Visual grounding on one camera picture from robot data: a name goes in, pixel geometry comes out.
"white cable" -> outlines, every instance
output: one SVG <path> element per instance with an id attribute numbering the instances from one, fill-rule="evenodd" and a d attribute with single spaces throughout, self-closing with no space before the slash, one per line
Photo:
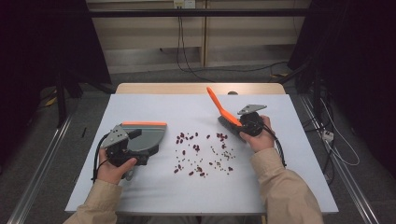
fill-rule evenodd
<path id="1" fill-rule="evenodd" d="M 332 121 L 332 116 L 330 115 L 329 110 L 327 109 L 326 104 L 323 102 L 323 99 L 320 98 L 320 101 L 323 103 L 324 108 L 326 109 L 327 114 L 329 115 L 329 119 L 332 122 L 332 126 L 334 127 L 334 129 L 338 132 L 338 134 L 340 134 L 340 136 L 344 139 L 344 141 L 349 145 L 350 149 L 352 149 L 353 153 L 355 154 L 356 158 L 358 159 L 358 161 L 356 163 L 350 163 L 348 161 L 345 161 L 340 154 L 338 154 L 337 152 L 334 151 L 334 149 L 332 149 L 332 147 L 330 147 L 330 150 L 334 153 L 334 155 L 336 157 L 338 157 L 338 159 L 340 159 L 343 163 L 348 164 L 348 165 L 352 165 L 352 166 L 356 166 L 359 165 L 359 163 L 361 163 L 361 159 L 358 156 L 358 153 L 356 153 L 355 149 L 348 143 L 348 141 L 345 139 L 345 137 L 338 131 L 337 127 L 335 127 L 334 122 Z"/>

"long sleeve shirt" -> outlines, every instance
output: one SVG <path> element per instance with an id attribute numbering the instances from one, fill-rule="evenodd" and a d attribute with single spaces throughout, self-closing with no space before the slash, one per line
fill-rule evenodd
<path id="1" fill-rule="evenodd" d="M 274 148 L 255 153 L 250 161 L 259 179 L 269 224 L 323 223 L 314 194 L 296 173 L 283 167 Z M 120 194 L 121 187 L 96 180 L 85 203 L 65 224 L 116 223 Z"/>

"sleeve cuff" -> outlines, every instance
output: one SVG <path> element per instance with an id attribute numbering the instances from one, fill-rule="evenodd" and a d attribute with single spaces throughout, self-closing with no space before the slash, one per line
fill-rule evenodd
<path id="1" fill-rule="evenodd" d="M 251 157 L 250 162 L 257 176 L 261 176 L 263 173 L 285 169 L 274 147 L 256 152 Z"/>
<path id="2" fill-rule="evenodd" d="M 122 187 L 96 179 L 85 201 L 89 207 L 102 211 L 115 211 L 120 200 Z"/>

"person's left hand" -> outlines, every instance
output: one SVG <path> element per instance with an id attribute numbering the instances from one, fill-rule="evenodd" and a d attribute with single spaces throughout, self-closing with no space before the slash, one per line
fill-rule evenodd
<path id="1" fill-rule="evenodd" d="M 99 149 L 99 164 L 101 164 L 105 160 L 107 160 L 106 151 L 101 148 Z M 107 183 L 118 185 L 120 183 L 122 175 L 125 174 L 127 171 L 131 170 L 136 163 L 137 159 L 131 158 L 120 167 L 117 167 L 106 161 L 105 163 L 103 163 L 103 165 L 99 167 L 97 178 L 106 181 Z"/>

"hand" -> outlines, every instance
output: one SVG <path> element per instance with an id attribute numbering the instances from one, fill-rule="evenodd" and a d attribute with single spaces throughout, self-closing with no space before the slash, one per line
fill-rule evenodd
<path id="1" fill-rule="evenodd" d="M 271 129 L 271 121 L 270 118 L 261 115 L 262 121 L 264 122 L 265 125 L 268 126 L 268 128 Z M 274 138 L 271 134 L 269 134 L 267 131 L 262 130 L 262 132 L 257 135 L 257 136 L 250 136 L 247 133 L 239 133 L 239 135 L 250 144 L 250 147 L 253 149 L 254 152 L 258 152 L 270 147 L 274 147 Z"/>
<path id="2" fill-rule="evenodd" d="M 107 160 L 106 151 L 101 148 L 99 149 L 99 164 L 101 164 L 105 160 Z M 106 161 L 103 165 L 99 167 L 97 178 L 106 181 L 107 183 L 118 185 L 120 183 L 122 175 L 125 174 L 127 171 L 131 170 L 136 163 L 137 159 L 131 158 L 120 167 L 117 167 Z"/>

